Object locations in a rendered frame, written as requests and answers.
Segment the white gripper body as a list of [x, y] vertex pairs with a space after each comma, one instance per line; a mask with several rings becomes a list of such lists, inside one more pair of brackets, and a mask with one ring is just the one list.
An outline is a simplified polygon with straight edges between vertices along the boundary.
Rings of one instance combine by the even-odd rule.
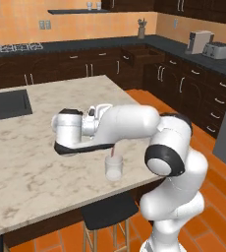
[[110, 103], [101, 103], [99, 104], [96, 109], [97, 113], [100, 113], [101, 111], [106, 111], [107, 109], [111, 108], [113, 105]]

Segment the glass cup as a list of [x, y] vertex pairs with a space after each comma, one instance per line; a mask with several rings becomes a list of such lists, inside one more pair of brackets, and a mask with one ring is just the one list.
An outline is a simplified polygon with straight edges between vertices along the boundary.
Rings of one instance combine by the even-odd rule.
[[117, 181], [122, 177], [123, 157], [107, 156], [105, 158], [105, 176], [110, 181]]

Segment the open dark wood drawer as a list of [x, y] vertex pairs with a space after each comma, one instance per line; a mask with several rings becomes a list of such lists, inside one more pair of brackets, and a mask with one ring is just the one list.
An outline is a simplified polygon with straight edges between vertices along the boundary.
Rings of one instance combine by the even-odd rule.
[[[130, 57], [129, 60], [123, 58], [123, 55]], [[165, 54], [157, 49], [148, 47], [122, 48], [122, 60], [131, 67], [137, 67], [145, 64], [154, 64], [164, 61]]]

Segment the dark wood lower cupboard run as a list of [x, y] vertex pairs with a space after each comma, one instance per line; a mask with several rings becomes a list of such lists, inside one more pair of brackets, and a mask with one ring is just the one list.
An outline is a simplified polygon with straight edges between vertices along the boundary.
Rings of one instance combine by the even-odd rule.
[[138, 90], [142, 74], [124, 62], [120, 47], [0, 57], [0, 89], [106, 75], [123, 90]]
[[226, 112], [226, 76], [166, 53], [145, 65], [143, 87], [217, 138]]

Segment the dark wood cupboard run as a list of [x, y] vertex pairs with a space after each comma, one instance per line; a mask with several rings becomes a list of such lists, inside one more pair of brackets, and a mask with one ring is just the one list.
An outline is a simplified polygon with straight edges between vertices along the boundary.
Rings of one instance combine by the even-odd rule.
[[226, 0], [101, 0], [111, 12], [154, 11], [226, 24]]
[[217, 138], [226, 112], [226, 76], [166, 53], [145, 65], [143, 87]]
[[123, 90], [138, 90], [142, 74], [124, 62], [120, 47], [0, 57], [0, 89], [106, 75]]

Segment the grey pot with utensils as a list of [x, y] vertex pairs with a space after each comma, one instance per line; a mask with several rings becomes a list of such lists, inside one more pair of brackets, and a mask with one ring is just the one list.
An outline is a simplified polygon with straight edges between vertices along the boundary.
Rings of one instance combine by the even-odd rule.
[[139, 30], [138, 30], [138, 39], [144, 39], [145, 26], [147, 21], [145, 19], [138, 19]]

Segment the black sink basin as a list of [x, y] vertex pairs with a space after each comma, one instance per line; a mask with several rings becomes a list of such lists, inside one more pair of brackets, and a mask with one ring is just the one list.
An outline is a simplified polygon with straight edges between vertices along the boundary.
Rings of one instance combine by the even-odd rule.
[[0, 120], [29, 114], [32, 110], [26, 90], [0, 93]]

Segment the black hob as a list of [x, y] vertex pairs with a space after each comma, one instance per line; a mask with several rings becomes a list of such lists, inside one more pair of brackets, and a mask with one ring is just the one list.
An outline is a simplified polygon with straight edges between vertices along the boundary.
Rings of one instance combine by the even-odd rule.
[[43, 49], [43, 45], [40, 42], [6, 44], [6, 45], [0, 46], [0, 51], [2, 53], [16, 52], [16, 51], [42, 50], [42, 49]]

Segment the white coffee machine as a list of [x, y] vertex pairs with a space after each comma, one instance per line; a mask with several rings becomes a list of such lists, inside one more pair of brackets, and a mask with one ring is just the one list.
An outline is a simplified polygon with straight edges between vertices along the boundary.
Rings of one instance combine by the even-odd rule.
[[186, 54], [199, 54], [203, 52], [205, 45], [212, 42], [214, 33], [212, 31], [191, 31]]

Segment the silver toaster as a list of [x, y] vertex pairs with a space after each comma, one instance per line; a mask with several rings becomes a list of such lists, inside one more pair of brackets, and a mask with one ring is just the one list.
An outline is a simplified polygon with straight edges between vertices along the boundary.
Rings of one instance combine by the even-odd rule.
[[226, 59], [226, 43], [209, 42], [205, 45], [202, 55], [212, 59]]

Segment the dark wood upper cupboard run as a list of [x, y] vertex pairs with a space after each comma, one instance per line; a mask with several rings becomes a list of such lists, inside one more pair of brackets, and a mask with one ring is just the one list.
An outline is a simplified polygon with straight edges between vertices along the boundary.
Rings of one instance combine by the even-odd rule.
[[226, 0], [101, 0], [111, 12], [154, 11], [226, 24]]

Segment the dark wall shelf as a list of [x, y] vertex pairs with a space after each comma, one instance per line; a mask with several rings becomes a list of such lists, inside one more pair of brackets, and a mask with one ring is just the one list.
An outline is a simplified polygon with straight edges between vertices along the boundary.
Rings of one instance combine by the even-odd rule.
[[97, 10], [97, 9], [64, 9], [64, 10], [47, 10], [51, 15], [78, 15], [78, 14], [104, 14], [109, 13], [107, 10]]

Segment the grey double wall outlet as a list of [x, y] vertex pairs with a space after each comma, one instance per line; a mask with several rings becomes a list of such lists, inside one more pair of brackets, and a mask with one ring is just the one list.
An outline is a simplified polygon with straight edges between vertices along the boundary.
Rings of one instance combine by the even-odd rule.
[[50, 30], [51, 29], [51, 22], [50, 21], [39, 21], [39, 28], [41, 30]]

